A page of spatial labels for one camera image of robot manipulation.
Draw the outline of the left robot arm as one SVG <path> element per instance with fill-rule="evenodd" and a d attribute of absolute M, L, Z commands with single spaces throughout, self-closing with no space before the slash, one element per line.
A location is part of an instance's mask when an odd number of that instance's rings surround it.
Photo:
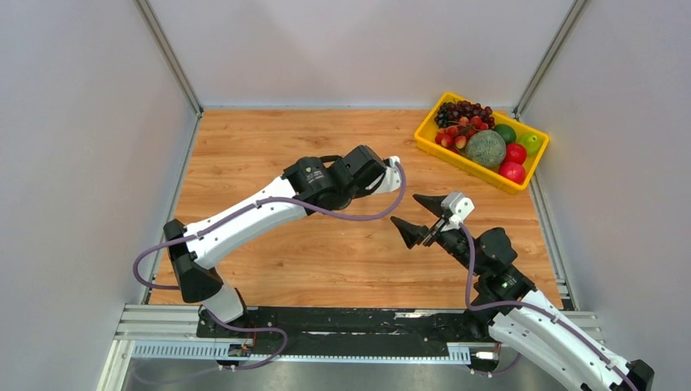
<path fill-rule="evenodd" d="M 365 145 L 344 156 L 302 157 L 260 191 L 212 217 L 167 222 L 164 237 L 183 302 L 203 305 L 228 336 L 242 336 L 249 315 L 239 291 L 219 274 L 220 262 L 283 224 L 315 212 L 342 218 L 353 200 L 399 191 L 401 167 L 399 157 L 382 159 Z"/>

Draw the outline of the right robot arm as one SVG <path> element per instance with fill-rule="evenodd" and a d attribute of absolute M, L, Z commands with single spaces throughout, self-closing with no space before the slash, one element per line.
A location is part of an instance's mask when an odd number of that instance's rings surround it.
<path fill-rule="evenodd" d="M 654 369 L 597 342 L 564 315 L 513 263 L 517 252 L 502 227 L 472 236 L 465 219 L 473 202 L 455 191 L 414 199 L 437 221 L 418 226 L 390 220 L 408 248 L 434 244 L 467 271 L 465 328 L 515 349 L 568 390 L 650 390 Z"/>

